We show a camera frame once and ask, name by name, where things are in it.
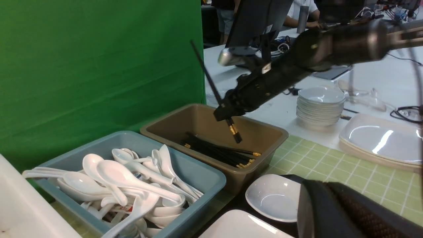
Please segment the white shirt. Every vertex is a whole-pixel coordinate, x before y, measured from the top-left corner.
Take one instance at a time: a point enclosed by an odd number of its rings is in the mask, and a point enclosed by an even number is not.
[[[291,8],[289,9],[288,16],[298,20],[299,18],[299,9],[301,6],[308,6],[308,14],[317,10],[317,6],[314,3],[314,0],[294,0],[292,2]]]

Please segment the green checkered tablecloth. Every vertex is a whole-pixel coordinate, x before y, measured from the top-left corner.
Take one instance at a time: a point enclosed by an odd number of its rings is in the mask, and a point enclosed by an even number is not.
[[[266,174],[296,174],[306,179],[337,181],[348,185],[406,219],[423,226],[420,176],[381,166],[329,149],[300,137],[289,136],[276,153]],[[212,200],[198,229],[222,209],[233,196],[221,191]],[[83,238],[94,238],[58,203],[52,206]]]

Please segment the chopstick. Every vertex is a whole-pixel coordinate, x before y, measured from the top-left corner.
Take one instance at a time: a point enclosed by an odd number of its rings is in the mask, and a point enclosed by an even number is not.
[[[190,41],[190,43],[191,43],[192,49],[194,50],[195,56],[197,57],[197,60],[200,63],[200,66],[203,69],[204,74],[206,75],[207,81],[210,84],[211,90],[213,91],[213,94],[214,94],[214,97],[217,100],[217,103],[221,107],[224,108],[225,107],[225,104],[223,103],[222,98],[220,97],[219,92],[217,91],[216,86],[214,85],[214,82],[213,82],[213,80],[212,80],[209,72],[207,71],[206,66],[204,65],[204,62],[201,59],[201,56],[200,56],[200,53],[198,52],[197,47],[195,47],[195,44],[194,44],[194,42],[192,40]],[[237,144],[239,144],[242,141],[242,138],[241,138],[241,135],[239,134],[238,130],[236,129],[232,118],[229,117],[225,121],[226,121],[226,123],[229,126],[229,130],[231,130],[231,133],[232,133],[233,138],[235,139],[235,142]]]
[[[216,144],[210,143],[208,141],[202,140],[201,138],[198,138],[197,136],[195,136],[191,132],[186,132],[186,134],[188,136],[190,136],[190,137],[196,138],[196,139],[198,139],[198,140],[200,140],[200,141],[202,141],[204,143],[207,143],[207,144],[209,144],[209,145],[211,145],[213,147],[217,147],[217,148],[221,148],[221,149],[227,149],[227,150],[231,150],[231,151],[238,152],[238,153],[241,153],[241,154],[252,155],[252,156],[256,156],[256,157],[261,156],[261,153],[259,153],[259,152],[253,152],[253,151],[244,150],[244,149],[229,148],[229,147],[220,146],[220,145],[216,145]]]
[[[193,149],[202,154],[208,155],[221,162],[227,163],[237,168],[248,167],[255,159],[236,153],[226,147],[219,147],[208,141],[204,141],[190,132],[186,132],[188,137],[181,141],[181,145]]]

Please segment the shorts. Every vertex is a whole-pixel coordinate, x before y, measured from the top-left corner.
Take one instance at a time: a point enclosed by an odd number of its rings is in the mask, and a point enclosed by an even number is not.
[[[216,9],[219,20],[219,31],[225,35],[231,32],[233,20],[235,18],[233,10]]]

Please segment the white plate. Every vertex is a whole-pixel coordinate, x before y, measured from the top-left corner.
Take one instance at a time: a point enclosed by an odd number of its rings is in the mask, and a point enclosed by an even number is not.
[[[315,102],[315,101],[307,100],[307,99],[300,97],[300,96],[298,96],[297,101],[300,101],[304,104],[307,104],[310,107],[322,108],[322,109],[336,108],[336,107],[339,107],[340,105],[344,105],[344,103],[345,103],[345,100],[342,100],[342,101],[337,102],[337,103],[321,103],[321,102]]]
[[[341,103],[340,105],[336,106],[336,107],[318,107],[315,105],[310,105],[307,103],[304,103],[300,100],[297,100],[297,106],[308,110],[308,111],[313,111],[313,112],[317,112],[317,113],[331,113],[331,112],[342,112],[343,111],[343,103]]]
[[[339,120],[339,117],[341,116],[339,114],[339,115],[334,115],[334,116],[330,116],[330,117],[327,117],[327,118],[323,118],[323,117],[314,116],[314,115],[304,113],[299,108],[297,108],[297,115],[300,115],[301,117],[308,119],[311,122],[337,122]]]
[[[292,238],[257,217],[231,210],[217,219],[199,238]]]
[[[323,86],[301,89],[298,95],[318,103],[340,103],[345,100],[345,94],[341,90]]]
[[[331,125],[334,125],[336,122],[316,122],[316,121],[310,121],[308,119],[305,119],[297,114],[297,118],[302,121],[303,123],[307,124],[308,126],[316,126],[316,127],[328,127]]]
[[[342,138],[339,138],[339,147],[346,153],[355,155],[358,158],[363,160],[371,161],[371,162],[378,163],[378,164],[395,168],[395,169],[402,169],[402,170],[407,170],[414,173],[420,173],[421,165],[412,164],[412,163],[403,163],[400,161],[394,161],[394,160],[378,157],[374,154],[367,153],[366,151],[355,147],[353,144],[349,143],[348,141]]]
[[[421,164],[420,135],[417,127],[357,114],[348,122],[339,137],[378,157]]]
[[[296,222],[299,191],[297,182],[275,174],[263,175],[245,192],[248,204],[261,215],[283,222]]]
[[[317,119],[317,120],[328,120],[328,119],[331,120],[331,119],[339,118],[341,116],[341,112],[321,114],[321,113],[304,110],[303,108],[298,106],[297,106],[297,111],[301,111],[302,113],[306,114],[308,117],[312,119]]]

